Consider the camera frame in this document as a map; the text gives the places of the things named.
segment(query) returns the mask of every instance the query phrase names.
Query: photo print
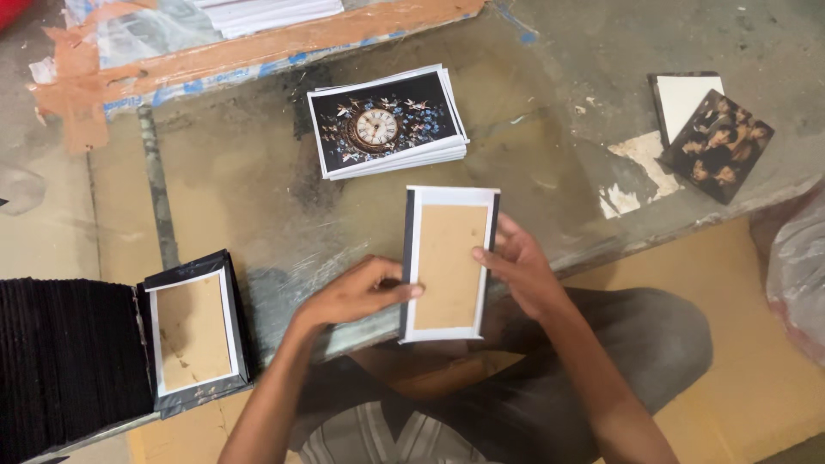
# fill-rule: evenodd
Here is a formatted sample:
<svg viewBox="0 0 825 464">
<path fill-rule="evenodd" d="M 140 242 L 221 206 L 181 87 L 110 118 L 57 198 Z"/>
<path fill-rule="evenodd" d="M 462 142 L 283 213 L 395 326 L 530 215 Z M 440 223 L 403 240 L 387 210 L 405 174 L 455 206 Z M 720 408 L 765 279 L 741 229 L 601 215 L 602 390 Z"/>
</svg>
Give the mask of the photo print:
<svg viewBox="0 0 825 464">
<path fill-rule="evenodd" d="M 659 160 L 727 205 L 773 135 L 750 111 L 711 90 Z"/>
<path fill-rule="evenodd" d="M 459 134 L 437 71 L 311 96 L 326 172 Z"/>
</svg>

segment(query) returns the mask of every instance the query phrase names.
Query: tan floor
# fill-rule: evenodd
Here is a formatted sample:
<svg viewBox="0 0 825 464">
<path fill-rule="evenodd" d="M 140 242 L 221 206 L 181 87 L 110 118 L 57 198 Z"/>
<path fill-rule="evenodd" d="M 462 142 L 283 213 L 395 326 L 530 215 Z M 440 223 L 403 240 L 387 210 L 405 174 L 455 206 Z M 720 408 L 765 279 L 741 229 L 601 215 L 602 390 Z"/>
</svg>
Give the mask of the tan floor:
<svg viewBox="0 0 825 464">
<path fill-rule="evenodd" d="M 565 283 L 609 290 L 653 286 L 694 301 L 707 315 L 713 366 L 656 415 L 683 464 L 755 462 L 825 431 L 825 372 L 785 340 L 768 312 L 746 220 Z M 214 462 L 247 397 L 215 401 L 130 432 L 134 462 Z"/>
</svg>

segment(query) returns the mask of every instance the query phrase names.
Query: dark pants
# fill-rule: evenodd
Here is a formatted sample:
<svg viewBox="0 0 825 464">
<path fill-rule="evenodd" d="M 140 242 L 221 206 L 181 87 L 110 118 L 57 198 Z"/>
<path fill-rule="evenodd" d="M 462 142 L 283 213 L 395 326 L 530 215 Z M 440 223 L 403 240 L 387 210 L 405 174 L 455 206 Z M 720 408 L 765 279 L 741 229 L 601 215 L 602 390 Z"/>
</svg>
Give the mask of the dark pants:
<svg viewBox="0 0 825 464">
<path fill-rule="evenodd" d="M 710 330 L 690 302 L 647 288 L 567 292 L 651 414 L 710 366 Z M 314 367 L 301 394 L 290 447 L 299 448 L 335 414 L 381 401 L 394 435 L 418 410 L 455 429 L 490 461 L 595 461 L 599 453 L 584 411 L 540 326 L 531 320 L 508 326 L 502 340 L 505 351 L 532 351 L 475 385 L 424 402 L 404 398 L 349 357 Z"/>
</svg>

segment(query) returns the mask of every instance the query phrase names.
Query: left hand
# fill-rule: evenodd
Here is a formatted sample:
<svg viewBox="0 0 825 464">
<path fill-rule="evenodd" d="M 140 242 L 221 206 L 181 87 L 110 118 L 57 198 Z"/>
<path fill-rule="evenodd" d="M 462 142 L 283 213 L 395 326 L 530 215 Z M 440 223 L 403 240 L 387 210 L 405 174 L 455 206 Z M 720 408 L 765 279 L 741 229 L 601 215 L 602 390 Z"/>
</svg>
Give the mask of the left hand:
<svg viewBox="0 0 825 464">
<path fill-rule="evenodd" d="M 312 295 L 298 311 L 313 324 L 340 324 L 364 318 L 424 293 L 418 285 L 383 288 L 380 284 L 385 279 L 401 280 L 401 264 L 368 254 Z"/>
</svg>

